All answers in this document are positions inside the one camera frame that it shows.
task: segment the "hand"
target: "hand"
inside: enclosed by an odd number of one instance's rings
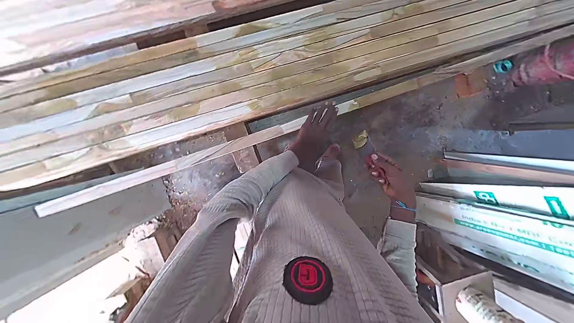
[[[327,101],[309,113],[297,140],[289,148],[299,159],[299,167],[308,171],[315,170],[315,163],[323,153],[321,149],[329,138],[329,126],[335,122],[338,111],[334,102]]]
[[[414,187],[408,184],[397,163],[378,152],[366,157],[365,162],[371,177],[381,184],[391,202],[400,201],[410,209],[416,208]]]

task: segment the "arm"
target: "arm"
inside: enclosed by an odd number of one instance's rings
[[[292,169],[287,151],[219,191],[197,215],[126,322],[221,321],[233,296],[229,272],[234,233]]]
[[[402,170],[391,158],[377,153],[371,155],[366,162],[371,176],[381,184],[383,191],[391,200],[389,219],[377,244],[377,250],[416,297],[414,248],[417,227],[414,224],[416,212],[414,189],[408,185]]]

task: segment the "sleeve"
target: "sleeve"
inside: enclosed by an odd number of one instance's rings
[[[270,158],[219,191],[177,243],[126,322],[222,321],[232,301],[234,233],[297,167],[292,151]]]
[[[411,294],[417,297],[414,248],[416,224],[388,219],[377,249]]]

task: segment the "black circular patch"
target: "black circular patch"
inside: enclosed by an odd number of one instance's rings
[[[321,260],[297,257],[285,266],[283,286],[297,302],[318,305],[331,295],[333,278]]]

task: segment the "person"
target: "person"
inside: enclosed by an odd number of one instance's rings
[[[345,212],[339,146],[321,155],[337,111],[312,111],[284,153],[203,207],[127,322],[430,322],[416,298],[414,188],[391,158],[366,160],[393,203],[377,251]],[[232,282],[241,219],[252,232]]]

